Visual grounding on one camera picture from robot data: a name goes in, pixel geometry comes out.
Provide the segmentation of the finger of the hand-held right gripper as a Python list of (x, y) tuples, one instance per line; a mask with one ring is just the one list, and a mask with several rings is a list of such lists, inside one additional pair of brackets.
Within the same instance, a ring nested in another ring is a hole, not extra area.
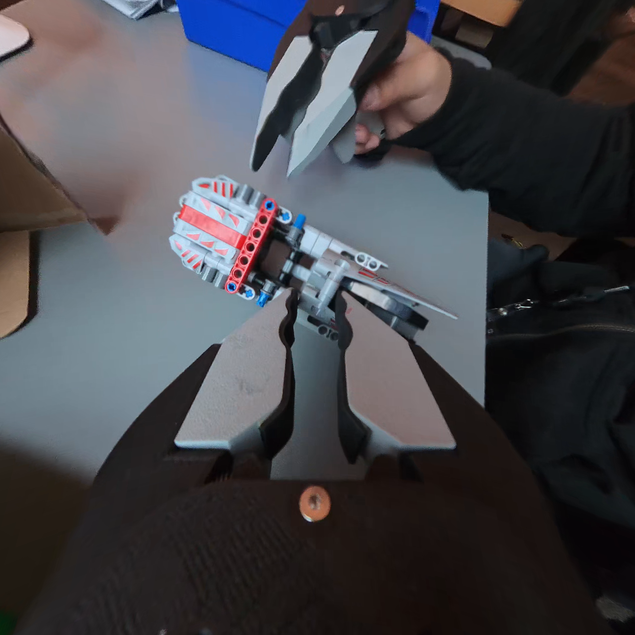
[(252, 171), (262, 167), (279, 137), (289, 133), (315, 97), (323, 68), (321, 50), (311, 38), (294, 37), (267, 80), (251, 150)]
[(376, 30), (361, 30), (320, 52), (324, 69), (318, 91), (293, 134), (288, 178), (304, 171), (329, 145), (341, 163), (352, 160), (358, 109), (352, 82), (376, 36)]

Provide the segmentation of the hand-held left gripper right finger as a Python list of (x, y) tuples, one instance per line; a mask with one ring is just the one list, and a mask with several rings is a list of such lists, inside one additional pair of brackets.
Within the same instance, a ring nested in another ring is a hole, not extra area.
[(406, 338), (338, 293), (338, 437), (345, 458), (453, 451), (456, 440)]

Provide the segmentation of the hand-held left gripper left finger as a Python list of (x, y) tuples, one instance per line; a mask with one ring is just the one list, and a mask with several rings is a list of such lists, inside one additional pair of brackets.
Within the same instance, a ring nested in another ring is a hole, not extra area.
[(285, 290), (224, 339), (179, 432), (180, 449), (276, 456), (293, 432), (297, 292)]

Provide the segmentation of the blue plastic bin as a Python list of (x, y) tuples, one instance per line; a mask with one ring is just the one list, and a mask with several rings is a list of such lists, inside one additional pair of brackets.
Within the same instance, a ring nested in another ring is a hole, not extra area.
[(335, 21), (334, 38), (344, 40), (361, 30), (376, 30), (356, 75), (385, 67), (398, 55), (406, 31), (429, 42), (439, 1), (179, 1), (187, 39), (261, 70), (277, 65), (287, 40), (315, 33), (322, 19)]

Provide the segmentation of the grey red lego vehicle model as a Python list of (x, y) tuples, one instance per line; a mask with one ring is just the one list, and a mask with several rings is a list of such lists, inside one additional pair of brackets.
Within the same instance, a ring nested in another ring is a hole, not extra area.
[(458, 318), (389, 281), (385, 262), (225, 175), (192, 181), (173, 215), (169, 243), (182, 265), (202, 281), (259, 307), (285, 290), (296, 290), (299, 322), (332, 342), (338, 339), (339, 291), (351, 293), (407, 340), (428, 323), (420, 307)]

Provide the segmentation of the black lego set box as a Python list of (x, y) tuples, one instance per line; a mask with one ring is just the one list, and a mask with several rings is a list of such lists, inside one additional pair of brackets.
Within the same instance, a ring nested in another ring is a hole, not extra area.
[(90, 222), (107, 235), (120, 218), (87, 214), (1, 118), (1, 339), (38, 312), (41, 233)]

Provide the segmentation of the person's right hand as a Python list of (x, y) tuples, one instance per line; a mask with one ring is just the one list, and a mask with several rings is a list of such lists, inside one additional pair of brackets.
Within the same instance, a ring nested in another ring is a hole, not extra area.
[(357, 155), (393, 141), (432, 117), (444, 104), (451, 86), (449, 59), (412, 33), (397, 59), (369, 85), (360, 110), (375, 113), (383, 123), (384, 136), (365, 124), (356, 126)]

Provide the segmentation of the person's black jacket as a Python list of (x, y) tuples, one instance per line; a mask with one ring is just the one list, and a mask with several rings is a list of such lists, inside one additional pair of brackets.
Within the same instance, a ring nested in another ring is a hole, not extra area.
[(634, 247), (491, 240), (485, 406), (615, 634), (634, 633)]

